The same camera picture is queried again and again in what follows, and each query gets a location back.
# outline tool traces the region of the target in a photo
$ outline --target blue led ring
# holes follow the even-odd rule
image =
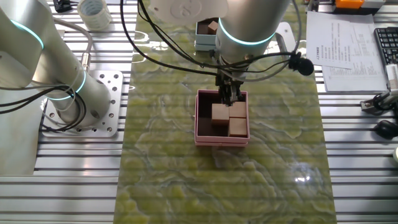
[[[75,91],[75,93],[78,93],[78,92],[83,88],[83,86],[85,85],[85,82],[86,82],[86,72],[85,72],[85,76],[84,76],[84,78],[83,78],[83,82],[81,83],[79,89],[77,89],[77,90]],[[53,98],[48,97],[48,99],[60,101],[60,100],[67,100],[67,99],[69,99],[69,97],[71,98],[72,96],[67,96],[67,97],[60,98],[60,99],[53,99]]]
[[[25,30],[26,32],[30,33],[32,36],[34,36],[34,37],[39,41],[39,43],[41,44],[42,49],[44,49],[44,43],[43,43],[42,39],[41,39],[37,34],[35,34],[35,32],[33,32],[32,30],[30,30],[28,27],[26,27],[26,26],[20,24],[19,22],[16,22],[16,21],[13,21],[13,20],[11,20],[11,22],[12,22],[16,27],[18,27],[18,28],[20,28],[20,29],[23,29],[23,30]]]
[[[246,41],[243,41],[243,40],[239,40],[239,39],[233,37],[231,34],[229,34],[226,31],[226,29],[224,28],[223,23],[221,22],[221,19],[219,19],[218,24],[220,25],[221,29],[224,31],[225,35],[227,35],[227,37],[229,37],[231,40],[233,40],[233,41],[235,41],[235,42],[237,42],[239,44],[243,44],[243,45],[259,45],[259,44],[263,44],[263,43],[271,40],[271,38],[273,38],[275,36],[275,33],[273,33],[270,37],[268,37],[265,40],[258,41],[258,42],[246,42]]]

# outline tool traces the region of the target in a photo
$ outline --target wooden block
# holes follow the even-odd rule
[[[246,118],[230,118],[228,136],[246,138],[248,136]]]
[[[235,102],[229,107],[230,118],[246,118],[246,102]]]
[[[213,125],[229,124],[229,109],[222,104],[213,103],[211,106],[211,123]]]
[[[208,26],[208,34],[216,35],[217,29],[218,29],[218,23],[215,21],[211,22],[211,24]]]

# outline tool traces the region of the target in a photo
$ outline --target keyboard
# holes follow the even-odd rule
[[[374,30],[376,41],[384,66],[398,63],[398,27],[377,28]]]

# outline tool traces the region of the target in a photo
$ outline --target pink box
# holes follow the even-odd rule
[[[211,105],[221,103],[218,90],[198,90],[195,104],[195,145],[246,147],[250,140],[248,93],[241,92],[246,102],[248,136],[246,138],[228,137],[228,127],[211,126]]]

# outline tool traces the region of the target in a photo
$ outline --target mounting plate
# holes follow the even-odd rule
[[[89,127],[73,128],[62,133],[43,132],[49,138],[111,138],[117,130],[119,124],[119,111],[123,87],[123,74],[119,71],[90,71],[91,76],[103,82],[111,94],[110,107],[106,115],[97,123]],[[58,123],[64,121],[58,116],[57,111],[50,100],[47,101],[45,114]],[[63,125],[55,124],[53,121],[44,117],[43,124],[53,129],[61,128]]]

